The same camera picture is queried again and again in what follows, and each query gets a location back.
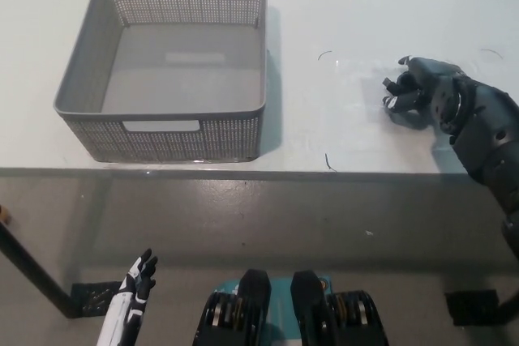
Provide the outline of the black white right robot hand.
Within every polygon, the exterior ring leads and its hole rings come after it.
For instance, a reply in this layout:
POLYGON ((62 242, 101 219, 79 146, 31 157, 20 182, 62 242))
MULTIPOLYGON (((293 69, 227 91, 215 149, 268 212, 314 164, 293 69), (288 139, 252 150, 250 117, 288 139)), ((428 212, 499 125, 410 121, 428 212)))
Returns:
POLYGON ((397 77, 396 82, 389 78, 382 82, 388 92, 388 96, 383 98, 383 105, 389 113, 420 113, 431 104, 441 81, 466 76, 459 66, 431 58, 408 55, 397 63, 405 66, 406 70, 397 77))

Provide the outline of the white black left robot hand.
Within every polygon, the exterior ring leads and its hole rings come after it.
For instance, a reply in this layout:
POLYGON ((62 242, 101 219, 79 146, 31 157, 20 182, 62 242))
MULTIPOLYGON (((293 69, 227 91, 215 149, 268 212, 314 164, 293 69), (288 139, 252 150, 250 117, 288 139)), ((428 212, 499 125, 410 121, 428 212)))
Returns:
POLYGON ((125 274, 105 315, 97 346, 134 346, 156 281, 158 257, 146 249, 125 274))

